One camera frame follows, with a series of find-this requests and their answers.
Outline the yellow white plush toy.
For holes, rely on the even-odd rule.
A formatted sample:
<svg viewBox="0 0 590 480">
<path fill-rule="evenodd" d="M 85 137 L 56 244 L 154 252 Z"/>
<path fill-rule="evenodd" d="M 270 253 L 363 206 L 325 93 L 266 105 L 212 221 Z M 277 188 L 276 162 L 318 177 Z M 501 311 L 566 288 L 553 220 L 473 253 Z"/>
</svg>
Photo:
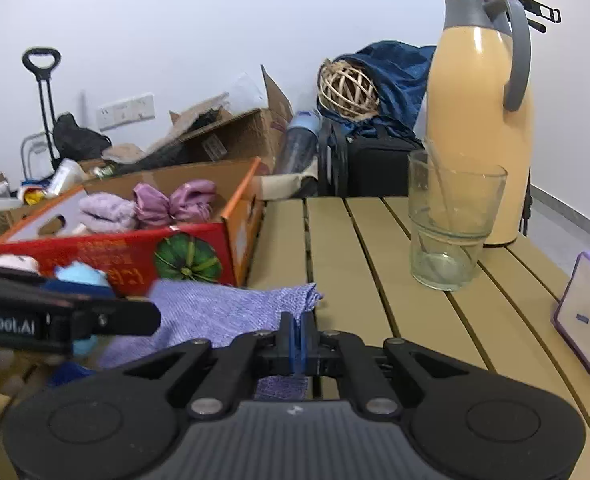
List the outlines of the yellow white plush toy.
<svg viewBox="0 0 590 480">
<path fill-rule="evenodd" d="M 0 255 L 0 268 L 40 274 L 40 264 L 35 258 L 18 255 Z"/>
</svg>

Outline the light blue plush toy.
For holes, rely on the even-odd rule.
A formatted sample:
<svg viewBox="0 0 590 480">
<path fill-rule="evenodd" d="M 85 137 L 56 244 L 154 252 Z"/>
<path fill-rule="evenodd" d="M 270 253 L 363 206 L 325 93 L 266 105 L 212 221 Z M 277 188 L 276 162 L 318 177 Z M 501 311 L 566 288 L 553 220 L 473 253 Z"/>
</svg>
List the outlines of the light blue plush toy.
<svg viewBox="0 0 590 480">
<path fill-rule="evenodd" d="M 115 297 L 115 292 L 109 284 L 106 273 L 89 266 L 89 264 L 74 261 L 68 266 L 56 266 L 54 274 L 57 281 L 72 284 L 71 290 L 78 292 L 78 294 Z M 77 339 L 74 342 L 74 356 L 76 358 L 87 356 L 97 343 L 97 336 Z"/>
</svg>

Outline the purple knit cloth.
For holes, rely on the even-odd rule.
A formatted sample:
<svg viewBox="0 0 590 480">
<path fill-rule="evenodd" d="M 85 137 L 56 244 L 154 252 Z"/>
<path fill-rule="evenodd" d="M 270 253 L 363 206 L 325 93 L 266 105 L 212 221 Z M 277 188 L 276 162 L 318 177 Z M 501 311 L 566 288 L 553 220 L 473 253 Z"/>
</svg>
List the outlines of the purple knit cloth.
<svg viewBox="0 0 590 480">
<path fill-rule="evenodd" d="M 148 337 L 114 338 L 95 366 L 108 370 L 195 338 L 225 347 L 240 334 L 276 330 L 281 314 L 313 310 L 322 295 L 316 284 L 250 290 L 192 281 L 156 281 L 147 299 L 161 312 L 161 326 Z"/>
</svg>

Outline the pink satin scrunchie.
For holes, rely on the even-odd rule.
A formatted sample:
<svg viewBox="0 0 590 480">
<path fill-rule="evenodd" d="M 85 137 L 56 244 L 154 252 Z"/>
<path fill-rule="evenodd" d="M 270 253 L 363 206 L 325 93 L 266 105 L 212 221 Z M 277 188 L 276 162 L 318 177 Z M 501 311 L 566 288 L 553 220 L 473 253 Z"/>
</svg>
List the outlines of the pink satin scrunchie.
<svg viewBox="0 0 590 480">
<path fill-rule="evenodd" d="M 210 180 L 195 179 L 165 195 L 150 184 L 139 183 L 133 189 L 133 196 L 140 226 L 158 229 L 178 223 L 207 222 L 213 212 L 217 186 Z"/>
</svg>

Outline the lilac fuzzy scrunchie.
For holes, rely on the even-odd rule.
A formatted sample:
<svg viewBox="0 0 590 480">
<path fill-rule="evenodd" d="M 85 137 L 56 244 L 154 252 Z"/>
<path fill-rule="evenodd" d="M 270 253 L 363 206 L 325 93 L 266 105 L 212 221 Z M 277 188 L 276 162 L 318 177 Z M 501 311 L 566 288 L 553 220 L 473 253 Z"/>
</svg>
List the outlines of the lilac fuzzy scrunchie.
<svg viewBox="0 0 590 480">
<path fill-rule="evenodd" d="M 94 193 L 79 200 L 80 223 L 100 234 L 124 233 L 138 226 L 135 203 L 110 193 Z"/>
</svg>

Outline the small brown cardboard tray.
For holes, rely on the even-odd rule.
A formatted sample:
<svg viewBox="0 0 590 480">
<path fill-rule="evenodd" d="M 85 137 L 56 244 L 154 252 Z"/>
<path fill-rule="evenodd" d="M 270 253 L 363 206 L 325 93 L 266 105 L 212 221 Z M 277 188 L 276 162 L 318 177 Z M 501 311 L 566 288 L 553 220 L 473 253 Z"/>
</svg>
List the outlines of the small brown cardboard tray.
<svg viewBox="0 0 590 480">
<path fill-rule="evenodd" d="M 23 191 L 12 192 L 7 177 L 0 172 L 0 235 L 57 198 L 57 195 L 45 193 L 47 187 L 48 185 L 30 184 Z"/>
</svg>

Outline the red cardboard tray box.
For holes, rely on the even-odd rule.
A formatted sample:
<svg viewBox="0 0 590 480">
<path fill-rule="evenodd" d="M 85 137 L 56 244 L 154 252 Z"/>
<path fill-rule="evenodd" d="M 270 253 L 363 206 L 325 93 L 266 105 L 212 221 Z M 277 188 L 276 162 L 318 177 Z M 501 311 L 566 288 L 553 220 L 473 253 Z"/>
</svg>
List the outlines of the red cardboard tray box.
<svg viewBox="0 0 590 480">
<path fill-rule="evenodd" d="M 240 286 L 263 213 L 258 158 L 224 160 L 143 171 L 80 184 L 14 224 L 0 236 L 0 255 L 35 258 L 51 275 L 83 262 L 106 273 L 116 292 L 142 296 L 158 278 Z M 96 193 L 130 200 L 139 184 L 169 196 L 180 185 L 204 179 L 216 185 L 213 212 L 202 223 L 177 223 L 115 234 L 78 234 L 79 203 Z"/>
</svg>

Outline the wooden slat folding table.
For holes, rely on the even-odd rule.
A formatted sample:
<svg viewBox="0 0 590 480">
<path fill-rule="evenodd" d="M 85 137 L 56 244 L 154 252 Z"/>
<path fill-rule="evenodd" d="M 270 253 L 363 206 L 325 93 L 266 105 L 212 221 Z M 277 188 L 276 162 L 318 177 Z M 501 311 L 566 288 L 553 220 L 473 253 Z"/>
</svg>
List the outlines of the wooden slat folding table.
<svg viewBox="0 0 590 480">
<path fill-rule="evenodd" d="M 469 285 L 437 292 L 411 276 L 401 197 L 285 200 L 254 214 L 252 226 L 199 231 L 230 278 L 259 289 L 314 282 L 323 328 L 367 344 L 406 337 L 562 396 L 585 421 L 574 474 L 590 479 L 590 376 L 551 322 L 568 276 L 529 238 L 486 249 Z"/>
</svg>

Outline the white tube bottle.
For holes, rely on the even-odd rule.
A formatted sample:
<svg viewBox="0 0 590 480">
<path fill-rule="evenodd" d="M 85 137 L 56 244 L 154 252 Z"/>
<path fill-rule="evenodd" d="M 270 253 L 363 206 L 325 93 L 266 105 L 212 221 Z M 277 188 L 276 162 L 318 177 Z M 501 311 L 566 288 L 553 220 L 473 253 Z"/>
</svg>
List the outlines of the white tube bottle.
<svg viewBox="0 0 590 480">
<path fill-rule="evenodd" d="M 52 198 L 66 193 L 86 180 L 86 171 L 74 160 L 64 158 L 57 167 L 45 195 Z"/>
</svg>

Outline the metal folding chair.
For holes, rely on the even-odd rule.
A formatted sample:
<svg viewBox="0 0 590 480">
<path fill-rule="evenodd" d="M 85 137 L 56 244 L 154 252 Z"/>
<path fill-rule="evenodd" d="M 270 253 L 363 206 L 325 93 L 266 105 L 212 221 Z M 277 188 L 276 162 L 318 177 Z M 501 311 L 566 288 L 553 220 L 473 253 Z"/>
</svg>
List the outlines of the metal folding chair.
<svg viewBox="0 0 590 480">
<path fill-rule="evenodd" d="M 48 142 L 44 132 L 26 136 L 20 144 L 22 180 L 41 181 L 54 174 Z"/>
</svg>

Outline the black bag on trolley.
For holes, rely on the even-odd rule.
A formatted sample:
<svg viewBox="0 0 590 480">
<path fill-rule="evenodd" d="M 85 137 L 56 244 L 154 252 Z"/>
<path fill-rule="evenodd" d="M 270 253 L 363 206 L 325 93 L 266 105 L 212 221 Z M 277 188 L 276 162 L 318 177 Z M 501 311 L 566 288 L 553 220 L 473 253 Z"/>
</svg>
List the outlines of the black bag on trolley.
<svg viewBox="0 0 590 480">
<path fill-rule="evenodd" d="M 101 158 L 103 152 L 112 146 L 108 136 L 80 127 L 70 113 L 57 117 L 53 139 L 60 156 L 76 162 Z"/>
</svg>

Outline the blue water bottle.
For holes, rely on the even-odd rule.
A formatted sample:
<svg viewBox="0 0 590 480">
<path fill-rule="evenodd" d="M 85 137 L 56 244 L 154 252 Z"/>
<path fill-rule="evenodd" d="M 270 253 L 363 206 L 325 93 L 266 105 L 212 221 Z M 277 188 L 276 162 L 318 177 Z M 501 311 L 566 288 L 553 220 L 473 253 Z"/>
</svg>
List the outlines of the blue water bottle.
<svg viewBox="0 0 590 480">
<path fill-rule="evenodd" d="M 321 118 L 317 112 L 297 112 L 286 127 L 275 160 L 274 174 L 300 174 L 318 151 Z"/>
</svg>

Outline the black case on floor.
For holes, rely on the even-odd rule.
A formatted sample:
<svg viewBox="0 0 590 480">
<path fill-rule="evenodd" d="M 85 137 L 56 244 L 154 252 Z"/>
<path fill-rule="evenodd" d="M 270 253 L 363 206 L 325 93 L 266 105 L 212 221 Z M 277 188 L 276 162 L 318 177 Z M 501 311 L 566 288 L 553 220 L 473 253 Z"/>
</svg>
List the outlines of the black case on floor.
<svg viewBox="0 0 590 480">
<path fill-rule="evenodd" d="M 422 148 L 417 138 L 390 136 L 382 126 L 375 127 L 375 136 L 361 136 L 326 119 L 319 136 L 318 194 L 406 197 L 409 154 Z"/>
</svg>

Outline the clear drinking glass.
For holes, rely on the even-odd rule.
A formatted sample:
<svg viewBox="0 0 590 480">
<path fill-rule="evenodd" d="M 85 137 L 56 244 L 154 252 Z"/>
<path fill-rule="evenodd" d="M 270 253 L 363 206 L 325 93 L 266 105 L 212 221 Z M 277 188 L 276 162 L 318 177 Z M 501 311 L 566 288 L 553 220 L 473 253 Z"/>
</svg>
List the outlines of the clear drinking glass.
<svg viewBox="0 0 590 480">
<path fill-rule="evenodd" d="M 470 283 L 506 180 L 504 168 L 470 157 L 434 148 L 409 155 L 410 269 L 419 283 L 442 292 Z"/>
</svg>

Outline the open brown cardboard box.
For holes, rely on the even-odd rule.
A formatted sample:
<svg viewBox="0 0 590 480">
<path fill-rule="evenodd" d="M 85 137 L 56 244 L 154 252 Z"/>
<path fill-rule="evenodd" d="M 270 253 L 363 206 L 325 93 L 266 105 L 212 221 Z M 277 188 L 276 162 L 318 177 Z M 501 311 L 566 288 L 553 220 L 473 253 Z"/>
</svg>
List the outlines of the open brown cardboard box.
<svg viewBox="0 0 590 480">
<path fill-rule="evenodd" d="M 293 118 L 291 103 L 267 70 L 261 71 L 266 101 L 241 77 L 228 92 L 171 115 L 168 133 L 127 162 L 106 162 L 107 177 L 170 166 L 259 157 L 273 166 L 286 126 Z"/>
</svg>

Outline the woven rattan ball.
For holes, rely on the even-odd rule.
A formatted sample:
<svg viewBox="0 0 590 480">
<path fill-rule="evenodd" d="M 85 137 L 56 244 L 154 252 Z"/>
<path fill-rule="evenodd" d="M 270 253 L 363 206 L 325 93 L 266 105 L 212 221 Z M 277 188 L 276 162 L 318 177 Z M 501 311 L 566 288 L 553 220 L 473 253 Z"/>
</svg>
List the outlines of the woven rattan ball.
<svg viewBox="0 0 590 480">
<path fill-rule="evenodd" d="M 322 108 L 346 119 L 365 120 L 379 114 L 380 96 L 365 71 L 346 60 L 325 60 L 318 74 Z"/>
</svg>

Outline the dark blue fabric bag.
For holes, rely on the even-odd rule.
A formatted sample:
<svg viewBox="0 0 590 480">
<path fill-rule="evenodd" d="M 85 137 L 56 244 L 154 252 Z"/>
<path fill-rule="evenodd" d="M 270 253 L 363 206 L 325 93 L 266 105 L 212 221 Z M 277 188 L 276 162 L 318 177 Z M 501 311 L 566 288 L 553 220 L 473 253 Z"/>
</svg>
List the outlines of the dark blue fabric bag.
<svg viewBox="0 0 590 480">
<path fill-rule="evenodd" d="M 414 138 L 413 127 L 425 97 L 435 51 L 434 46 L 383 40 L 356 53 L 338 56 L 333 61 L 359 65 L 374 82 L 380 96 L 379 114 L 355 122 L 322 108 L 317 96 L 320 114 L 344 126 L 348 133 L 375 136 L 375 127 L 382 126 L 390 136 Z"/>
</svg>

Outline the wall power outlet strip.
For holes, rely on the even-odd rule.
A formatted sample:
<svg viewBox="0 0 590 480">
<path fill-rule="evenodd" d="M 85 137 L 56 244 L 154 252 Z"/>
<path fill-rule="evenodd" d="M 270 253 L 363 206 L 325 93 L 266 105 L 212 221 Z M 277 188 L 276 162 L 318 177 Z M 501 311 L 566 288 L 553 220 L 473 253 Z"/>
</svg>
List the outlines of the wall power outlet strip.
<svg viewBox="0 0 590 480">
<path fill-rule="evenodd" d="M 121 101 L 100 106 L 95 113 L 96 125 L 101 131 L 144 122 L 155 117 L 153 93 L 144 93 Z"/>
</svg>

